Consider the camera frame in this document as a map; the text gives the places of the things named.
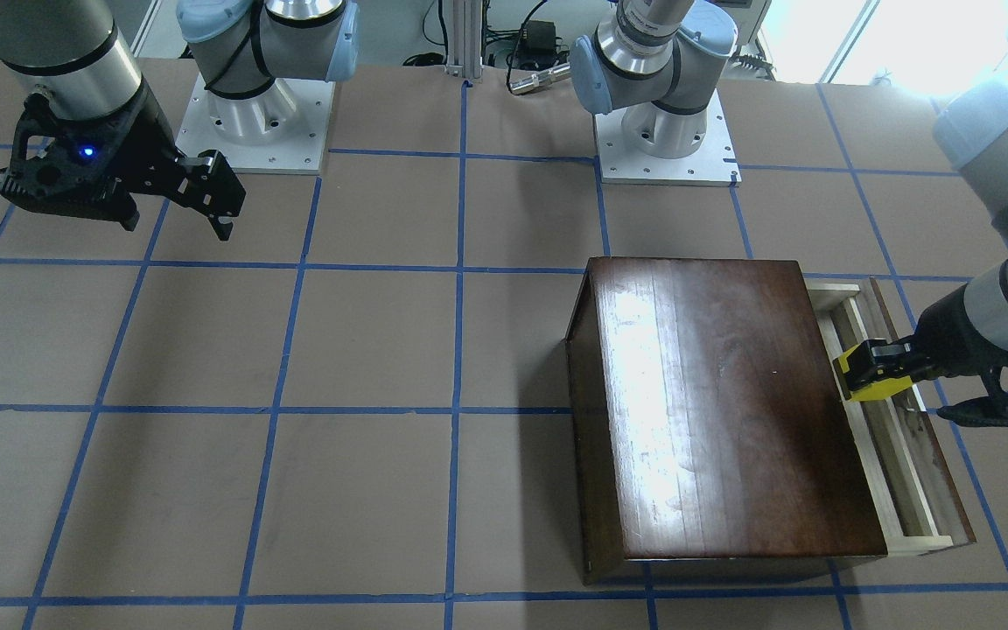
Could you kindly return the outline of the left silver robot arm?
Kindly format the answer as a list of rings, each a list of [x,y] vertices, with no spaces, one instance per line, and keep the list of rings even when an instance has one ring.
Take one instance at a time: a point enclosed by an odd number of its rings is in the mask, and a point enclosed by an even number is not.
[[[794,260],[939,298],[1003,254],[983,203],[929,133],[935,108],[891,87],[723,82],[720,185],[605,183],[614,256]]]

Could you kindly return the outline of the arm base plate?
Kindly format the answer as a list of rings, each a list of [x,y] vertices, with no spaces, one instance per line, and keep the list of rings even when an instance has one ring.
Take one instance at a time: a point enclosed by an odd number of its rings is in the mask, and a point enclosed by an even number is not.
[[[593,116],[601,180],[627,185],[737,186],[743,182],[717,91],[676,115],[652,103]]]
[[[320,175],[336,82],[277,79],[267,92],[229,100],[193,84],[176,144],[184,154],[216,149],[237,174]]]

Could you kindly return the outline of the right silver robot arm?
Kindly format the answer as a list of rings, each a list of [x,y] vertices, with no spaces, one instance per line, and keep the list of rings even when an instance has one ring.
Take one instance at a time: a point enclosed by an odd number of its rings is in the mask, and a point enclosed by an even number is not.
[[[344,82],[359,58],[354,1],[180,1],[212,123],[233,144],[283,138],[303,119],[290,80]],[[179,148],[104,1],[0,1],[0,60],[27,95],[0,169],[23,210],[135,230],[135,196],[199,212],[228,240],[247,192],[227,155]]]

